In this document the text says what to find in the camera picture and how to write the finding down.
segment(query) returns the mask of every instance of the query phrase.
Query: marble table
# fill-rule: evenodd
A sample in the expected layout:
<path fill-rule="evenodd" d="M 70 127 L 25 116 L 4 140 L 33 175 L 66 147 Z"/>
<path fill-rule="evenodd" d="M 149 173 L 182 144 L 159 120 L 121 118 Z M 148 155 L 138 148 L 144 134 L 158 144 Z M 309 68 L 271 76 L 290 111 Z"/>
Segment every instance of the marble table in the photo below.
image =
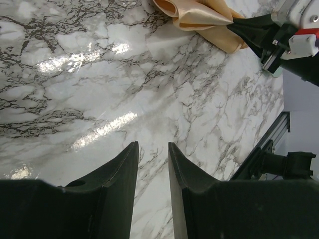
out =
<path fill-rule="evenodd" d="M 278 0 L 227 0 L 246 17 Z M 227 180 L 283 110 L 282 78 L 150 0 L 0 0 L 0 177 L 66 185 L 140 144 L 132 239 L 172 239 L 167 145 Z"/>

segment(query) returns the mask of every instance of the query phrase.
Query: bolt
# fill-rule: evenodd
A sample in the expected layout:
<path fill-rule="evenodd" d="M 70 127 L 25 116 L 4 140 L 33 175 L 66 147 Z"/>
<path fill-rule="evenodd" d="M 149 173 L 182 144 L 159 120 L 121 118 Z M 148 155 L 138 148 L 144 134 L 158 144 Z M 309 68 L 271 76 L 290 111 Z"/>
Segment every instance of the bolt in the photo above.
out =
<path fill-rule="evenodd" d="M 310 18 L 311 22 L 317 22 L 319 20 L 319 17 L 317 15 L 314 15 Z"/>

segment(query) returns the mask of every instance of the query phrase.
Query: gray marble vein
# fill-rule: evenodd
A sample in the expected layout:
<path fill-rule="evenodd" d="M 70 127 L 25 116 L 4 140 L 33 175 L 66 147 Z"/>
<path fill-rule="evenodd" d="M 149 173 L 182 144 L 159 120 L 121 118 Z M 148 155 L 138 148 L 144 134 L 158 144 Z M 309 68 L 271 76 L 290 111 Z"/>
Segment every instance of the gray marble vein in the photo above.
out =
<path fill-rule="evenodd" d="M 278 0 L 227 0 L 246 17 Z M 131 141 L 131 238 L 173 238 L 167 145 L 220 180 L 283 110 L 283 81 L 227 55 L 151 0 L 0 0 L 0 177 L 66 185 Z"/>

